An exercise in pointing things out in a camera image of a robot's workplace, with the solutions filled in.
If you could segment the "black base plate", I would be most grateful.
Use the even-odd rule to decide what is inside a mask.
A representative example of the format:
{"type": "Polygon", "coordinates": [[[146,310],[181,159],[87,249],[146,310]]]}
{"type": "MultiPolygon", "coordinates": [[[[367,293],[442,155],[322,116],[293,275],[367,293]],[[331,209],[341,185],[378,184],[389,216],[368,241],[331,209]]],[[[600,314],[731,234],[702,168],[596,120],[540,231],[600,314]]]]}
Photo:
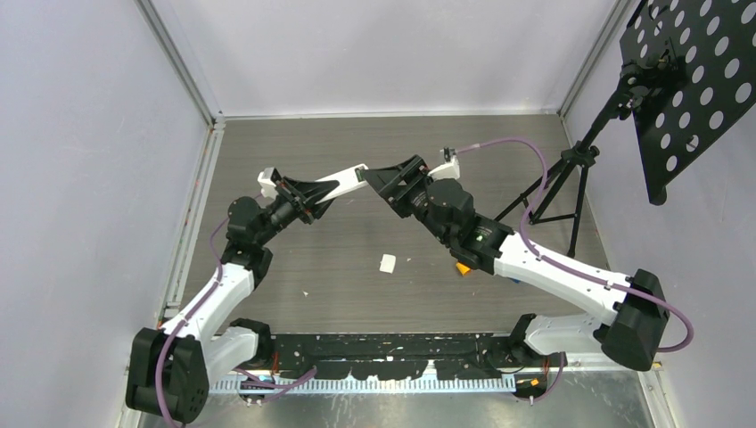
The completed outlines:
{"type": "MultiPolygon", "coordinates": [[[[449,361],[470,365],[489,374],[495,368],[545,369],[553,367],[556,357],[563,367],[562,352],[543,356],[524,342],[501,333],[281,333],[263,341],[258,356],[244,362],[244,372],[281,375],[298,379],[325,361],[343,361],[347,368],[370,361],[449,361]]],[[[537,398],[548,392],[555,381],[549,379],[545,391],[526,388],[513,394],[517,398],[537,398]]]]}

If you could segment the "white remote control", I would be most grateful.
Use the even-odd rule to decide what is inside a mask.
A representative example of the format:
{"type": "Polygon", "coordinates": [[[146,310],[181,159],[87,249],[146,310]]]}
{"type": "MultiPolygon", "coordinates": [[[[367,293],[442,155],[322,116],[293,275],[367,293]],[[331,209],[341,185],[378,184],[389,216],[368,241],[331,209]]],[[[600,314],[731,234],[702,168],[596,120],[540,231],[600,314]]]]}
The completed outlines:
{"type": "Polygon", "coordinates": [[[363,182],[358,182],[357,177],[355,175],[355,169],[356,168],[362,168],[363,169],[363,176],[365,174],[365,171],[368,170],[368,167],[365,163],[361,163],[358,165],[355,165],[353,167],[349,167],[347,169],[343,169],[339,172],[335,172],[331,175],[328,175],[326,177],[319,178],[317,180],[318,183],[320,182],[328,182],[328,181],[336,181],[338,185],[330,191],[326,196],[324,196],[322,199],[320,199],[317,204],[328,202],[330,200],[333,200],[335,198],[338,198],[340,196],[343,196],[344,194],[354,192],[356,190],[362,189],[366,186],[368,186],[368,183],[366,182],[366,179],[364,178],[363,182]]]}

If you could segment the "white battery cover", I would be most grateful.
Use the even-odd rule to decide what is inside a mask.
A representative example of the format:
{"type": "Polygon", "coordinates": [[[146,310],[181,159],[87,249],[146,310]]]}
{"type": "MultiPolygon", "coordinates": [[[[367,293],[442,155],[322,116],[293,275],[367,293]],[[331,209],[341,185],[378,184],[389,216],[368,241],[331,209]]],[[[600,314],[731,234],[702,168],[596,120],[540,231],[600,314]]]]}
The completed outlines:
{"type": "Polygon", "coordinates": [[[395,270],[396,262],[397,258],[395,255],[384,253],[379,264],[379,271],[392,274],[395,270]]]}

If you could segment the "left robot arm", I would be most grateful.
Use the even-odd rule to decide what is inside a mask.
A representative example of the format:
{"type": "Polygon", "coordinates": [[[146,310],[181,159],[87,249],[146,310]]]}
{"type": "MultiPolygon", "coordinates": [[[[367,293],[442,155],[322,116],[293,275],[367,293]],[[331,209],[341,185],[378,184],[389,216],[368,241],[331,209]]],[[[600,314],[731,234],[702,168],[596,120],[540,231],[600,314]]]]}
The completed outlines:
{"type": "Polygon", "coordinates": [[[223,224],[226,247],[201,291],[160,328],[145,327],[132,341],[125,404],[162,416],[171,427],[192,423],[207,401],[210,386],[245,362],[266,367],[273,345],[260,323],[241,321],[219,331],[232,310],[250,297],[267,274],[267,243],[296,220],[310,224],[328,208],[334,178],[314,182],[288,177],[264,179],[262,206],[243,196],[228,207],[223,224]]]}

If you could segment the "black perforated panel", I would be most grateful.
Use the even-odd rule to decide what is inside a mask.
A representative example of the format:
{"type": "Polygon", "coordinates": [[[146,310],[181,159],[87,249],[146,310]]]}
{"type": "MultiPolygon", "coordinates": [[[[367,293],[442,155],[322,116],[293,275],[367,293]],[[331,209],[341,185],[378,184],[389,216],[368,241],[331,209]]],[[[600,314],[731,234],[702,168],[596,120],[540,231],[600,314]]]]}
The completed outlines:
{"type": "Polygon", "coordinates": [[[660,206],[755,103],[755,3],[640,1],[620,54],[647,197],[660,206]]]}

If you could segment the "aluminium frame rail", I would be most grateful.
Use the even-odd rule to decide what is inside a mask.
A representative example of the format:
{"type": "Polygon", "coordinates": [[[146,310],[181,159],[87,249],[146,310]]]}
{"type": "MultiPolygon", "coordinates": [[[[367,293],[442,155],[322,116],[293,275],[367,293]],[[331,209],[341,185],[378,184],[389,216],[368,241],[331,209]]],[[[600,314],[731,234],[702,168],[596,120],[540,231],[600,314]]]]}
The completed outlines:
{"type": "Polygon", "coordinates": [[[419,394],[419,393],[520,393],[525,389],[548,389],[548,380],[569,371],[598,370],[600,367],[584,360],[565,362],[558,366],[557,358],[549,370],[495,368],[486,374],[472,366],[449,361],[370,361],[367,365],[347,368],[343,361],[325,361],[298,379],[281,375],[232,372],[204,388],[183,387],[189,402],[198,406],[209,395],[238,395],[243,399],[265,400],[276,394],[419,394]]]}

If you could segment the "black tripod stand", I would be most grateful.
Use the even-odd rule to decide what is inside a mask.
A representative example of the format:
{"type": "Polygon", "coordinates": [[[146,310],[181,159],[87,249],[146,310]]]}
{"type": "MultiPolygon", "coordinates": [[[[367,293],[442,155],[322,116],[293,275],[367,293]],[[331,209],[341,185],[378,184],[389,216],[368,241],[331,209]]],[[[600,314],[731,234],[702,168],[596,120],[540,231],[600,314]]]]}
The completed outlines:
{"type": "Polygon", "coordinates": [[[631,114],[639,112],[642,107],[651,103],[663,90],[683,81],[683,70],[682,61],[669,52],[653,55],[642,62],[625,62],[621,67],[617,86],[596,114],[584,137],[573,147],[562,151],[560,159],[547,170],[546,176],[536,179],[501,210],[495,216],[495,220],[503,219],[519,205],[530,211],[526,215],[526,221],[531,225],[570,219],[571,239],[566,255],[573,258],[577,249],[589,170],[596,164],[596,158],[600,154],[599,149],[594,146],[596,138],[610,121],[629,118],[631,114]],[[579,172],[579,186],[574,211],[571,214],[546,218],[544,214],[547,208],[575,171],[579,172]]]}

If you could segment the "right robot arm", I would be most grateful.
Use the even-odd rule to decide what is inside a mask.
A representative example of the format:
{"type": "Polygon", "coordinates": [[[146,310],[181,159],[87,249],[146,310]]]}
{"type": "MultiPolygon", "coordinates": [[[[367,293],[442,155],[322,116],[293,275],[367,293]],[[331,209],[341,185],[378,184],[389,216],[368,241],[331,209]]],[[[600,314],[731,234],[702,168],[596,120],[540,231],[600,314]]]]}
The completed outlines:
{"type": "Polygon", "coordinates": [[[657,275],[603,270],[535,244],[480,214],[455,178],[438,173],[414,156],[357,177],[400,217],[423,224],[462,265],[535,286],[584,312],[522,317],[508,343],[514,362],[531,366],[543,355],[601,351],[628,369],[651,369],[670,320],[657,275]]]}

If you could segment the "orange block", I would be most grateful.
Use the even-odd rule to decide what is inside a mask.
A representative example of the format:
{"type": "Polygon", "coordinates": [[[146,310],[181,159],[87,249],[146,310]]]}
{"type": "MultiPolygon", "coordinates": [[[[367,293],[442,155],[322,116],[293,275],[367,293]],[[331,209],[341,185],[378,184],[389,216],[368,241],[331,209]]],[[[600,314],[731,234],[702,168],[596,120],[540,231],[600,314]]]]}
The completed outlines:
{"type": "Polygon", "coordinates": [[[472,271],[470,267],[467,267],[465,264],[459,262],[456,263],[456,269],[461,276],[467,276],[472,271]]]}

